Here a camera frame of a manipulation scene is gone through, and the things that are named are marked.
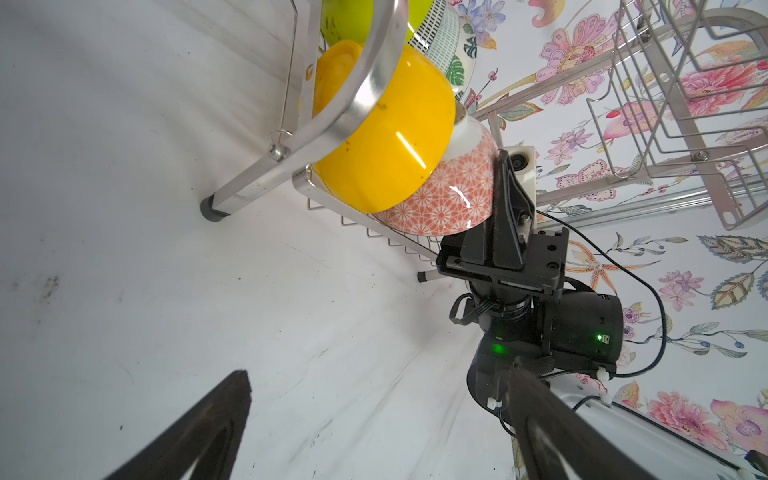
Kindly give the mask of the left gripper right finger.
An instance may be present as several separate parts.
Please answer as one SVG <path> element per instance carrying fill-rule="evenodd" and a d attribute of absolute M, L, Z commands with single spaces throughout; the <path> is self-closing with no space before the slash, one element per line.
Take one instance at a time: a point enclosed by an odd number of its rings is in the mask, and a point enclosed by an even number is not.
<path fill-rule="evenodd" d="M 509 373 L 509 413 L 530 479 L 652 477 L 526 370 Z"/>

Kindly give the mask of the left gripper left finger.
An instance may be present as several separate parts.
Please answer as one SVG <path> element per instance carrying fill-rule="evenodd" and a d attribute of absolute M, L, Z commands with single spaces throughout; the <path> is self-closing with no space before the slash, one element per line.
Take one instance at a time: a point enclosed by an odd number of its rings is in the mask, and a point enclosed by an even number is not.
<path fill-rule="evenodd" d="M 251 406 L 245 370 L 235 370 L 110 479 L 228 479 Z"/>

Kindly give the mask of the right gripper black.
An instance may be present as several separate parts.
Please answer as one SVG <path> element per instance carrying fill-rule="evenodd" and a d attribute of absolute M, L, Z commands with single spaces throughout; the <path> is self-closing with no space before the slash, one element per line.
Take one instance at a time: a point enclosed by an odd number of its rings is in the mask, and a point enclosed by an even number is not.
<path fill-rule="evenodd" d="M 526 236 L 533 203 L 514 174 L 506 150 L 494 172 L 492 224 L 441 241 L 437 259 L 443 276 L 465 280 L 481 297 L 558 297 L 565 277 L 569 231 L 534 231 Z"/>

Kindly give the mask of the black white floral bowl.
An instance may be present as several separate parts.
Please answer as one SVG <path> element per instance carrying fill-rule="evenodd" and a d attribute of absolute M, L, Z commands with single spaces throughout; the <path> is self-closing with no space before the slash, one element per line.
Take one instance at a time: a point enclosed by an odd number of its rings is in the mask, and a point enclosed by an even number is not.
<path fill-rule="evenodd" d="M 445 155 L 429 179 L 398 205 L 373 215 L 404 234 L 441 237 L 469 230 L 492 213 L 498 147 L 471 116 L 454 125 Z"/>

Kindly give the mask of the yellow bowl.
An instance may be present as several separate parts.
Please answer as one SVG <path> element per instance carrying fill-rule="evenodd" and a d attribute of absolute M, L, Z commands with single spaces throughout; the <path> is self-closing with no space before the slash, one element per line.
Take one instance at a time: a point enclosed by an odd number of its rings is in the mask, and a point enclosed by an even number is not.
<path fill-rule="evenodd" d="M 450 83 L 425 55 L 406 45 L 384 93 L 366 120 L 312 166 L 337 199 L 365 214 L 415 193 L 450 143 L 455 100 Z"/>

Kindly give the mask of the green leaf pattern bowl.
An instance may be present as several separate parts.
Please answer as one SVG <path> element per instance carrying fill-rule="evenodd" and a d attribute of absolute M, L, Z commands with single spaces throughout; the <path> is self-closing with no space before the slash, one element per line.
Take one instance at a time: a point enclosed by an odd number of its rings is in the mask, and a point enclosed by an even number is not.
<path fill-rule="evenodd" d="M 445 72 L 457 101 L 463 100 L 469 92 L 479 50 L 473 25 L 461 20 L 459 26 L 458 45 Z"/>

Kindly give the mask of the steel wire dish rack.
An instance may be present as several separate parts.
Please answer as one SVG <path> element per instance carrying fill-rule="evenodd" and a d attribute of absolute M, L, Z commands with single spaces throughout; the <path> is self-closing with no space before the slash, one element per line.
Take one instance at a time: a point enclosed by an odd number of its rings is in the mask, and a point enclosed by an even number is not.
<path fill-rule="evenodd" d="M 415 254 L 427 262 L 437 259 L 434 238 L 430 235 L 405 235 L 385 226 L 333 197 L 314 182 L 312 166 L 348 139 L 354 128 L 371 114 L 391 80 L 399 59 L 397 42 L 404 34 L 408 6 L 403 1 L 382 1 L 373 12 L 373 44 L 354 68 L 352 77 L 341 88 L 341 96 L 329 113 L 312 119 L 309 109 L 300 110 L 295 132 L 280 131 L 269 151 L 226 185 L 205 198 L 202 215 L 218 222 L 259 199 L 284 182 L 307 199 L 311 210 L 327 209 L 341 217 L 346 226 L 364 227 L 373 237 L 387 239 L 393 247 Z M 653 87 L 660 91 L 661 106 L 645 122 L 648 133 L 631 128 L 637 141 L 639 162 L 625 174 L 611 173 L 587 183 L 554 190 L 542 195 L 539 205 L 546 207 L 588 194 L 616 189 L 649 179 L 665 178 L 683 172 L 697 175 L 704 185 L 704 198 L 715 208 L 727 230 L 746 227 L 767 215 L 765 203 L 751 211 L 740 205 L 741 196 L 753 197 L 767 188 L 763 170 L 753 177 L 727 179 L 718 165 L 737 158 L 754 158 L 767 148 L 763 125 L 731 127 L 736 141 L 727 145 L 708 145 L 707 133 L 699 127 L 699 117 L 691 113 L 692 95 L 685 89 L 681 71 L 696 65 L 691 45 L 699 31 L 712 40 L 746 36 L 757 50 L 759 60 L 767 56 L 767 19 L 764 15 L 731 5 L 709 8 L 703 1 L 691 3 L 691 13 L 675 17 L 661 1 L 622 1 L 618 5 L 618 25 L 603 53 L 587 62 L 556 74 L 529 87 L 518 86 L 501 92 L 475 111 L 476 119 L 490 125 L 498 134 L 498 120 L 507 111 L 564 88 L 573 80 L 597 70 L 608 74 L 607 89 L 614 94 L 618 112 L 625 118 L 634 115 L 633 105 L 647 99 Z"/>

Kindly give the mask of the pale teal glass bowl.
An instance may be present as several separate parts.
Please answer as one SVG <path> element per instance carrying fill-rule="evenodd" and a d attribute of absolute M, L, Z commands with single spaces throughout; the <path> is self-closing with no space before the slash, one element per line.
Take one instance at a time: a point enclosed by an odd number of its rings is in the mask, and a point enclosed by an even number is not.
<path fill-rule="evenodd" d="M 455 9 L 447 1 L 432 1 L 425 19 L 408 44 L 446 74 L 455 56 L 460 32 L 460 19 Z"/>

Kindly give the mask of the lime green bowl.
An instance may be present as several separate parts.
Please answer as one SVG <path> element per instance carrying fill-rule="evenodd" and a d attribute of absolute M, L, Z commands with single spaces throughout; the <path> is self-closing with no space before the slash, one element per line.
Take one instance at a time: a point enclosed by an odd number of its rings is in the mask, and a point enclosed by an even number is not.
<path fill-rule="evenodd" d="M 364 45 L 372 25 L 374 3 L 374 0 L 324 0 L 320 31 L 325 43 L 333 46 L 342 40 L 352 40 Z M 408 2 L 407 41 L 427 18 L 432 4 L 430 0 Z"/>

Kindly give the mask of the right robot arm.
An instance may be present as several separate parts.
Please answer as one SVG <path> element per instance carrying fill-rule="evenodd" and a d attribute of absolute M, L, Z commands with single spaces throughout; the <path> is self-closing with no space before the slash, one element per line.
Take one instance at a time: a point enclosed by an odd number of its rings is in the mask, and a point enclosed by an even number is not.
<path fill-rule="evenodd" d="M 530 479 L 763 479 L 767 458 L 717 453 L 701 440 L 656 425 L 627 401 L 580 395 L 580 376 L 618 377 L 623 308 L 613 295 L 566 273 L 573 228 L 534 227 L 536 210 L 518 173 L 519 154 L 494 166 L 490 217 L 443 238 L 438 273 L 469 290 L 450 319 L 482 338 L 467 373 L 475 402 L 496 417 Z"/>

